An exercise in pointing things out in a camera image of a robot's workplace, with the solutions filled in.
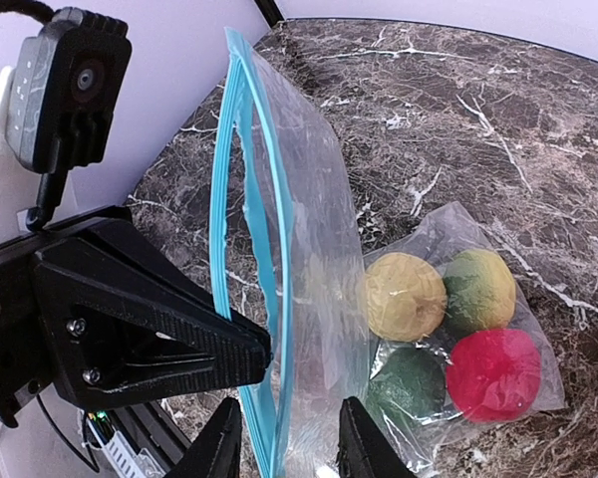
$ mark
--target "marble countertop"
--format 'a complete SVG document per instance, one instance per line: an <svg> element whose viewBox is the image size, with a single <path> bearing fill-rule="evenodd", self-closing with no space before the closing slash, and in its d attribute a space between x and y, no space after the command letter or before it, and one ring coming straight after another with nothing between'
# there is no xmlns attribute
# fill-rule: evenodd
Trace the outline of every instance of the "marble countertop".
<svg viewBox="0 0 598 478"><path fill-rule="evenodd" d="M470 31L360 20L288 22L256 49L339 137L365 252L458 200L509 264L553 344L567 408L442 448L438 476L594 477L598 64ZM191 116L129 200L151 242L207 288L221 94L217 87ZM233 307L262 323L241 174L237 161L229 184L231 294ZM227 393L234 392L168 404L194 436ZM255 470L246 443L241 476L257 476Z"/></svg>

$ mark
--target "camera lens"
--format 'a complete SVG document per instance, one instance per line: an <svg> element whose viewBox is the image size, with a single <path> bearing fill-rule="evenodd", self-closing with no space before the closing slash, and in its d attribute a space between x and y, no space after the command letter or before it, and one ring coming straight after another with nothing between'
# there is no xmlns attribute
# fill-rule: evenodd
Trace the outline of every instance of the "camera lens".
<svg viewBox="0 0 598 478"><path fill-rule="evenodd" d="M96 73L91 68L85 68L78 74L78 89L85 92L96 82Z"/></svg>
<svg viewBox="0 0 598 478"><path fill-rule="evenodd" d="M104 89L107 69L98 58L78 64L71 76L71 95L78 103L86 104L98 97Z"/></svg>

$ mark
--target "screw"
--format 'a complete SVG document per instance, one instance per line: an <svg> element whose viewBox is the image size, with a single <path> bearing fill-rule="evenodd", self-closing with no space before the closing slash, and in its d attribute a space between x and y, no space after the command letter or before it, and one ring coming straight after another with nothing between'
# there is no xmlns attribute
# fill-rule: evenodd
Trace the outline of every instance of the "screw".
<svg viewBox="0 0 598 478"><path fill-rule="evenodd" d="M102 374L98 368L91 368L89 370L84 370L82 373L82 379L88 383L89 385L95 385L100 381L102 378Z"/></svg>
<svg viewBox="0 0 598 478"><path fill-rule="evenodd" d="M73 337L80 337L87 329L87 321L84 319L73 319L67 323L67 331Z"/></svg>

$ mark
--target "play dough ball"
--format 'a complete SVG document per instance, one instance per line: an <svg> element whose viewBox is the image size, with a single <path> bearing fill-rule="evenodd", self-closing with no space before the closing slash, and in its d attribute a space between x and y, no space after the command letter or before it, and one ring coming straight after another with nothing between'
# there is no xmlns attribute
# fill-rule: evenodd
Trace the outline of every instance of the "play dough ball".
<svg viewBox="0 0 598 478"><path fill-rule="evenodd" d="M368 268L366 287L370 329L381 339L418 341L443 321L446 287L423 259L386 254Z"/></svg>
<svg viewBox="0 0 598 478"><path fill-rule="evenodd" d="M450 361L448 393L469 421L515 420L538 395L540 352L527 332L476 332L456 344Z"/></svg>
<svg viewBox="0 0 598 478"><path fill-rule="evenodd" d="M516 308L516 283L505 261L493 251L463 251L448 264L448 321L452 329L472 333L503 329Z"/></svg>
<svg viewBox="0 0 598 478"><path fill-rule="evenodd" d="M424 349L400 348L370 380L366 403L375 421L387 417L408 430L440 413L445 400L446 378L435 357Z"/></svg>

